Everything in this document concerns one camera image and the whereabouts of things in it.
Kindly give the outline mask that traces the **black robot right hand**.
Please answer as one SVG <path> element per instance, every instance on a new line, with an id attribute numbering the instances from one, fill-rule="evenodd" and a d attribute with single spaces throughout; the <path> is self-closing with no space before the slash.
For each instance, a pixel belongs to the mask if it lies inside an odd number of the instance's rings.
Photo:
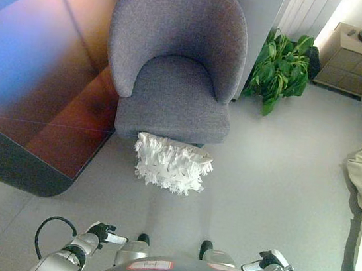
<path id="1" fill-rule="evenodd" d="M 243 264 L 242 271 L 260 271 L 264 270 L 271 264 L 277 264 L 280 267 L 286 268 L 289 265 L 287 259 L 278 250 L 267 250 L 259 253 L 261 259 L 251 263 Z"/>

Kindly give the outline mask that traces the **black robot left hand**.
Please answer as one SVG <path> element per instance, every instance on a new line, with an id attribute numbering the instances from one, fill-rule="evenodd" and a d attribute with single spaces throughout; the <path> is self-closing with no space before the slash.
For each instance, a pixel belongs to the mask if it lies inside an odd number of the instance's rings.
<path id="1" fill-rule="evenodd" d="M 86 233 L 97 236 L 99 240 L 97 248 L 100 250 L 102 249 L 104 243 L 125 244 L 128 242 L 127 237 L 118 236 L 114 233 L 115 231 L 116 227 L 114 225 L 104 224 L 98 221 L 92 224 Z"/>

